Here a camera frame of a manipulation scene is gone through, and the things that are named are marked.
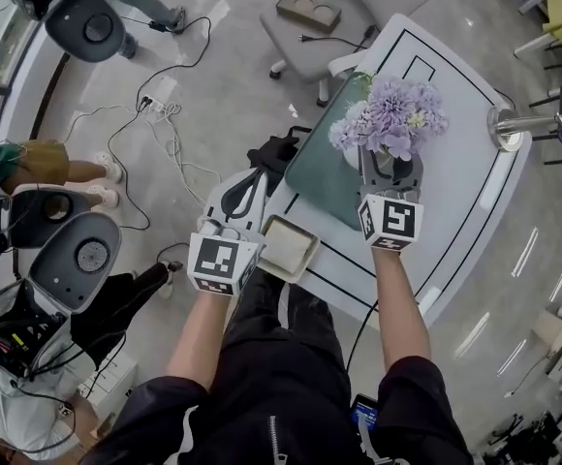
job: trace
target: black shirt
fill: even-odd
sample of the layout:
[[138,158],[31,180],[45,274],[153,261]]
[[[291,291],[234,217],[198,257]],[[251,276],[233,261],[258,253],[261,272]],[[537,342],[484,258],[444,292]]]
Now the black shirt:
[[[225,350],[214,384],[161,377],[135,389],[112,431],[82,465],[369,464],[350,416],[347,375],[325,353],[293,340]],[[411,465],[472,463],[438,368],[412,356],[380,384],[371,443]]]

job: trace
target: brown shorts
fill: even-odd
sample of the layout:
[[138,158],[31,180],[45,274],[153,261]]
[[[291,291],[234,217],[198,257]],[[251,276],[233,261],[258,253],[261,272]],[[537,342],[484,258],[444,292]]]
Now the brown shorts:
[[70,160],[62,143],[32,139],[22,146],[27,152],[20,159],[20,166],[30,172],[29,175],[35,179],[33,182],[60,186],[66,184]]

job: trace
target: floor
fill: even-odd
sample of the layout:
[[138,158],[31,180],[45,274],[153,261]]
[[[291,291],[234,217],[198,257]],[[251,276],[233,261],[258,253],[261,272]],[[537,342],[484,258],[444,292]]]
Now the floor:
[[[145,89],[163,102],[182,106],[174,122],[185,160],[227,177],[246,169],[248,149],[269,136],[283,135],[295,124],[315,124],[322,113],[315,106],[317,86],[304,86],[292,74],[279,82],[268,78],[268,68],[278,56],[259,23],[259,12],[276,0],[163,1],[186,6],[190,18],[209,16],[212,20],[211,43],[201,64],[193,70],[174,70],[169,79],[157,79]],[[120,8],[120,12],[143,19],[137,11]],[[515,0],[433,0],[413,19],[512,97],[523,112],[560,80],[543,71],[540,61],[549,60],[546,55],[538,53],[524,61],[514,58],[512,50],[541,31],[539,15],[520,15]],[[204,23],[195,24],[179,38],[132,21],[126,25],[140,42],[138,56],[132,62],[113,57],[97,66],[71,60],[54,92],[41,139],[63,140],[78,115],[100,106],[132,109],[139,86],[153,72],[194,62],[205,45]],[[124,108],[83,117],[68,141],[71,158],[89,159],[105,150],[110,135],[131,118]],[[161,144],[169,140],[166,122],[154,127]],[[163,247],[188,241],[201,209],[185,191],[149,126],[140,121],[132,124],[111,146],[129,169],[131,196],[151,220],[146,232],[124,231],[116,271],[142,270],[152,265]],[[434,361],[445,376],[455,418],[472,447],[512,412],[532,418],[546,409],[557,412],[562,406],[556,386],[540,368],[512,398],[503,397],[546,354],[546,347],[530,332],[538,312],[562,306],[562,289],[549,303],[562,272],[562,167],[542,165],[544,159],[560,157],[559,147],[551,141],[533,145],[496,234],[430,329]],[[204,196],[216,181],[214,175],[193,168],[187,169],[187,177]],[[144,224],[127,201],[110,215],[121,224]],[[539,230],[534,251],[515,279],[511,270],[534,227]],[[187,253],[180,247],[166,256],[186,263]],[[139,364],[140,381],[163,373],[194,296],[185,274],[177,274],[173,298],[153,297],[135,318],[126,351]],[[333,316],[347,356],[359,323],[338,311]],[[483,330],[475,328],[478,324]],[[469,333],[477,332],[469,344]],[[524,339],[514,361],[499,370]],[[351,368],[354,390],[375,395],[382,375],[378,334],[368,329]]]

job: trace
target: black pants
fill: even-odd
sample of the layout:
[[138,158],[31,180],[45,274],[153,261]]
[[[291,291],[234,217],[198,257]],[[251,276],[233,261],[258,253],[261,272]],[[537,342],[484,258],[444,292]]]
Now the black pants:
[[223,349],[252,339],[288,339],[326,354],[345,374],[341,346],[328,305],[303,288],[291,285],[288,329],[279,323],[279,296],[285,282],[256,269],[249,278],[225,332]]
[[94,360],[96,368],[124,337],[137,312],[167,282],[168,274],[157,263],[137,279],[131,274],[113,275],[89,308],[72,316],[72,340]]

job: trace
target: gray chair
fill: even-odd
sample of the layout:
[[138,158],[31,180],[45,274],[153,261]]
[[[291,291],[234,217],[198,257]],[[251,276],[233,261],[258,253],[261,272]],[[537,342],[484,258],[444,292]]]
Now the gray chair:
[[328,104],[328,65],[340,57],[353,52],[353,48],[336,41],[305,42],[299,36],[316,38],[331,36],[343,38],[351,43],[362,41],[365,30],[371,24],[383,29],[394,14],[411,16],[428,0],[318,0],[329,2],[341,8],[341,20],[330,35],[320,33],[309,26],[282,17],[275,6],[260,15],[260,21],[272,39],[283,60],[270,69],[270,77],[278,79],[286,67],[290,66],[303,82],[320,82],[318,105]]

